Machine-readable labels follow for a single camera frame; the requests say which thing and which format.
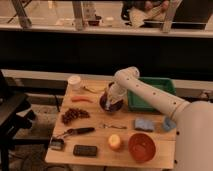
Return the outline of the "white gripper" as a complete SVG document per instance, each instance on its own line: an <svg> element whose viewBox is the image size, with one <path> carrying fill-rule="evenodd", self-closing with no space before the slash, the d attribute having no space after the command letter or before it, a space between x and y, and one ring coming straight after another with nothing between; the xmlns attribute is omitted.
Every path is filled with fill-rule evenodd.
<svg viewBox="0 0 213 171"><path fill-rule="evenodd" d="M125 97L126 92L127 90L125 88L117 83L113 83L108 89L107 101L110 104L115 104Z"/></svg>

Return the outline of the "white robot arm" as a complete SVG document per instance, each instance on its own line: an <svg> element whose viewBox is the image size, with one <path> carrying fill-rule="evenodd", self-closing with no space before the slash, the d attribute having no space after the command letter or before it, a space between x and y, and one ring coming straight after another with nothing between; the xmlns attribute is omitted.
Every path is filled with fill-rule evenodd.
<svg viewBox="0 0 213 171"><path fill-rule="evenodd" d="M118 70L106 108L130 90L176 123L173 171L213 171L213 103L188 102L139 80L136 67Z"/></svg>

